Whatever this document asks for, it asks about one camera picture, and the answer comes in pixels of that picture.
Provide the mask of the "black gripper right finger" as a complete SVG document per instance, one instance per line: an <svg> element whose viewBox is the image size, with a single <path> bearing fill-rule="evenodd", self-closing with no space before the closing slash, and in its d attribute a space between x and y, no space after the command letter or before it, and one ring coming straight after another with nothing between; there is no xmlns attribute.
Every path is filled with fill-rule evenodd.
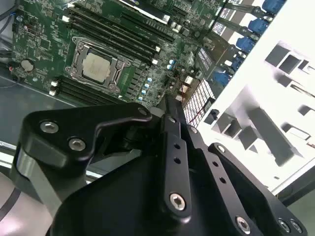
<svg viewBox="0 0 315 236"><path fill-rule="evenodd" d="M210 191L217 236L306 236L304 225L232 153L219 143L206 146L200 133L186 122L181 102L175 101L189 161L197 183Z"/></svg>

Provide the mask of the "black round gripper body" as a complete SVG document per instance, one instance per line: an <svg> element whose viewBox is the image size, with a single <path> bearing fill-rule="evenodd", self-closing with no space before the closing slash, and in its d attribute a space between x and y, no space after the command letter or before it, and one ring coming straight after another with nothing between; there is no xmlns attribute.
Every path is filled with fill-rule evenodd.
<svg viewBox="0 0 315 236"><path fill-rule="evenodd" d="M200 151L190 151L190 221L176 221L163 202L161 161L140 157L69 196L50 229L52 236L235 236Z"/></svg>

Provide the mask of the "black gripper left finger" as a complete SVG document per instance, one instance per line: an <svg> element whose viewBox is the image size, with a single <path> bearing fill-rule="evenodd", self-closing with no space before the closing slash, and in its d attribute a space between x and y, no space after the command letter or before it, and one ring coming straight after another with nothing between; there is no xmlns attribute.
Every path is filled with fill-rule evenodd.
<svg viewBox="0 0 315 236"><path fill-rule="evenodd" d="M178 222L191 217L187 144L175 101L162 115L138 103L38 111L22 123L14 157L16 178L27 180L55 218L78 190L140 157L161 161L161 193Z"/></svg>

